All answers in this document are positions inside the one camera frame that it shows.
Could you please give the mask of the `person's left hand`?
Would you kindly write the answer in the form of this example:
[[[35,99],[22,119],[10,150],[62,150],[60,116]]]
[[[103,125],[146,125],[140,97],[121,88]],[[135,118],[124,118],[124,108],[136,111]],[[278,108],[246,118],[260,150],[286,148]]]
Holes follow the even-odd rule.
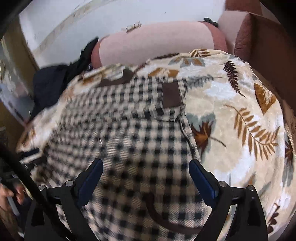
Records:
[[[16,192],[16,199],[19,204],[23,204],[23,201],[25,199],[25,189],[22,184],[17,184],[15,186],[15,192]],[[5,187],[3,184],[1,184],[0,188],[0,207],[4,211],[10,210],[10,204],[8,202],[8,197],[14,197],[14,193],[12,190]]]

